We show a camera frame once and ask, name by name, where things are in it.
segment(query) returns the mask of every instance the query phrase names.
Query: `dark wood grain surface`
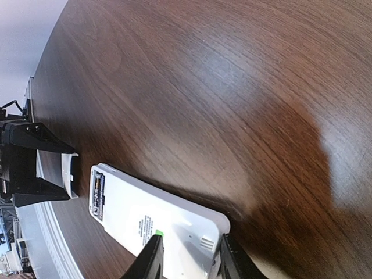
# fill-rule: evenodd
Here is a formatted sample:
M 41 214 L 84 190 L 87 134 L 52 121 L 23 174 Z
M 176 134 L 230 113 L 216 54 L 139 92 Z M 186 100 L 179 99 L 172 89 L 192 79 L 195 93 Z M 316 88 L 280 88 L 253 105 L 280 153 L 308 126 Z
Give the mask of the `dark wood grain surface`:
M 225 213 L 269 278 L 372 278 L 371 77 L 370 1 L 70 0 L 33 98 L 81 154 L 54 208 L 84 276 L 134 260 L 88 214 L 105 162 Z

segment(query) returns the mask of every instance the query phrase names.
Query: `vent grille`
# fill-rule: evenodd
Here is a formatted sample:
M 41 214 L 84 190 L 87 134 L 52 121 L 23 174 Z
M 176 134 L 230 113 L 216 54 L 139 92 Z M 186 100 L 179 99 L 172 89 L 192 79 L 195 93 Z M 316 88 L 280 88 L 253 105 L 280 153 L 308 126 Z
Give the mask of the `vent grille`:
M 207 250 L 212 251 L 213 248 L 214 248 L 214 242 L 211 241 L 211 240 L 202 238 L 201 241 L 200 241 L 200 246 L 207 249 Z

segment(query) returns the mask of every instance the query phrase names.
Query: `green sticker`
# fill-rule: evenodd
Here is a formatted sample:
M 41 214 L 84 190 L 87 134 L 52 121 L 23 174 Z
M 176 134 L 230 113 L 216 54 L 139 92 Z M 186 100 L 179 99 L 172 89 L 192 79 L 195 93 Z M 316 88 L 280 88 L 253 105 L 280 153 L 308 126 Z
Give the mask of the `green sticker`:
M 155 234 L 156 234 L 156 235 L 161 235 L 162 237 L 164 237 L 164 233 L 162 233 L 162 232 L 159 231 L 159 230 L 156 230 Z

